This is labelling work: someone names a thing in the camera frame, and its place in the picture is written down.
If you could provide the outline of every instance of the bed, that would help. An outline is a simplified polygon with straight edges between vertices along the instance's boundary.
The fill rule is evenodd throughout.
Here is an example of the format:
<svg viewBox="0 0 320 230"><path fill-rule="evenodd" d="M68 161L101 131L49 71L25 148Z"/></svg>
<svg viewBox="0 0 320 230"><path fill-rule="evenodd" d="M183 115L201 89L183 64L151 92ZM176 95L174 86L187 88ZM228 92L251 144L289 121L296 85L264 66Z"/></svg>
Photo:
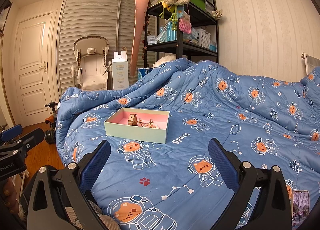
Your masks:
<svg viewBox="0 0 320 230"><path fill-rule="evenodd" d="M110 142L110 158L91 191L122 230L212 227L233 195L208 154L214 137L257 168L279 165L289 197L308 190L311 209L320 193L319 74L317 67L289 83L181 58L125 90L69 88L60 99L57 150L67 165L103 139ZM166 144L106 136L104 121L121 107L170 111ZM238 226L247 223L258 193Z"/></svg>

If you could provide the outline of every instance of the door panel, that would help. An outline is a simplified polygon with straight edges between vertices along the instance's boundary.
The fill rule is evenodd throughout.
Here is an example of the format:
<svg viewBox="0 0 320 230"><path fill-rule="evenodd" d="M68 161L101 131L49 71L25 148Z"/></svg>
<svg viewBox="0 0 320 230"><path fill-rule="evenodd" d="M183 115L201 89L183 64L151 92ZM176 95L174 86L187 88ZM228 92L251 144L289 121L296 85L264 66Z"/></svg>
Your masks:
<svg viewBox="0 0 320 230"><path fill-rule="evenodd" d="M15 44L15 81L19 108L25 126L50 116L44 107L51 102L47 62L52 14L19 23Z"/></svg>

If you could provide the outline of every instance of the phone screen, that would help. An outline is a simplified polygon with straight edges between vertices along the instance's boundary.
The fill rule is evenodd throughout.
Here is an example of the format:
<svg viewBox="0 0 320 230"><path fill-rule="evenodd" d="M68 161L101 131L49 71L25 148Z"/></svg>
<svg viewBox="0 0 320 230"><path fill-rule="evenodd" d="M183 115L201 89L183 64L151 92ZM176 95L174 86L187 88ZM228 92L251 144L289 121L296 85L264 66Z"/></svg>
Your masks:
<svg viewBox="0 0 320 230"><path fill-rule="evenodd" d="M297 229L307 218L310 209L309 191L293 191L291 197L292 229Z"/></svg>

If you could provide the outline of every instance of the finger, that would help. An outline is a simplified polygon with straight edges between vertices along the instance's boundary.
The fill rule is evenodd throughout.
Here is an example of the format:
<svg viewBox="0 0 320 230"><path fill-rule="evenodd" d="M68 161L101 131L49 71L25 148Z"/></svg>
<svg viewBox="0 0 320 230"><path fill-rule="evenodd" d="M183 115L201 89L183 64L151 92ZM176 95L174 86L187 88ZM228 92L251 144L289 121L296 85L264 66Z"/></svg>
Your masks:
<svg viewBox="0 0 320 230"><path fill-rule="evenodd" d="M18 214L19 213L19 204L18 204L18 202L16 202L13 207L9 208L9 211L13 215Z"/></svg>
<svg viewBox="0 0 320 230"><path fill-rule="evenodd" d="M3 192L8 197L11 196L14 191L12 180L9 178L7 183L3 186Z"/></svg>
<svg viewBox="0 0 320 230"><path fill-rule="evenodd" d="M8 196L5 200L4 203L6 207L11 208L17 203L17 194L14 191L11 196Z"/></svg>

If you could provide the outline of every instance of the watch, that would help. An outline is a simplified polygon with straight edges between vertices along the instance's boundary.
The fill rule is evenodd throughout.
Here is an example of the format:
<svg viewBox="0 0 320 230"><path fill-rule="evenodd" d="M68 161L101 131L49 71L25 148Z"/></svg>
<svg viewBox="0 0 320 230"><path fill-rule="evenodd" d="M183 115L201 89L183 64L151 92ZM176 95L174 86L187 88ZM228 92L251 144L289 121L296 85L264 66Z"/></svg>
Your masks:
<svg viewBox="0 0 320 230"><path fill-rule="evenodd" d="M138 126L136 114L132 113L129 115L128 125Z"/></svg>

